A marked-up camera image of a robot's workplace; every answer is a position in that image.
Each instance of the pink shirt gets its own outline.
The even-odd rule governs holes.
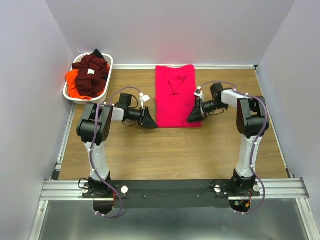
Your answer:
[[[156,124],[159,128],[196,128],[187,122],[195,106],[196,71],[193,65],[180,68],[155,67]]]

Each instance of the orange cloth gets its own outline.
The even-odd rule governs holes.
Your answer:
[[[86,99],[86,100],[91,100],[92,97],[90,96],[80,96],[77,88],[76,88],[76,77],[78,76],[78,69],[73,69],[72,71],[69,71],[65,75],[66,82],[68,84],[68,94],[69,97],[74,98],[74,99]],[[100,96],[103,94],[105,89],[103,91],[98,92],[98,95]]]

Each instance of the white plastic basket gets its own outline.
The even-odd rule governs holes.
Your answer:
[[[91,53],[84,53],[81,54],[79,56],[77,56],[75,58],[75,60],[73,61],[73,63],[79,63],[81,61],[81,59],[85,56],[85,55],[90,55]],[[67,81],[65,81],[64,84],[64,88],[63,88],[63,95],[66,99],[73,101],[75,104],[81,104],[81,105],[85,105],[86,103],[90,102],[90,103],[95,103],[95,104],[101,104],[106,100],[107,97],[107,92],[108,92],[108,88],[109,88],[109,84],[110,84],[110,78],[111,78],[111,73],[112,73],[112,67],[114,65],[114,59],[112,58],[112,56],[108,55],[108,54],[104,54],[102,53],[104,59],[107,61],[107,63],[110,65],[110,71],[109,71],[109,75],[108,75],[108,79],[106,80],[106,84],[105,84],[105,88],[103,93],[96,97],[96,98],[92,98],[91,100],[86,100],[86,99],[79,99],[79,98],[73,98],[69,96],[68,93],[68,83]]]

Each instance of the white cable clip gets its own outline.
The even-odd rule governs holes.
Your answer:
[[[139,100],[140,100],[141,108],[144,108],[144,103],[149,101],[150,97],[149,95],[144,95],[143,92],[140,92],[139,95],[140,95]]]
[[[202,87],[201,87],[201,86],[198,86],[198,87],[196,88],[195,92],[193,93],[193,95],[196,96],[197,98],[200,98],[200,99],[204,100],[204,97],[203,97],[204,92],[201,91],[201,89],[202,89]]]

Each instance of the wooden floor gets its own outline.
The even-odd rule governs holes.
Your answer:
[[[261,95],[251,69],[196,70],[197,86],[213,80],[233,82],[243,93]],[[155,70],[112,71],[107,99],[126,86],[138,87],[151,97],[146,105],[156,119]],[[138,96],[132,89],[125,92]],[[211,98],[209,86],[205,87],[204,95],[206,100]],[[118,99],[119,95],[115,96],[113,103]],[[89,176],[88,155],[76,134],[83,109],[84,106],[77,105],[75,110],[60,180]],[[230,107],[221,115],[210,116],[201,128],[144,129],[113,122],[105,144],[111,178],[115,180],[229,179],[238,162],[240,134],[236,110]],[[272,127],[260,144],[256,170],[261,178],[288,177]]]

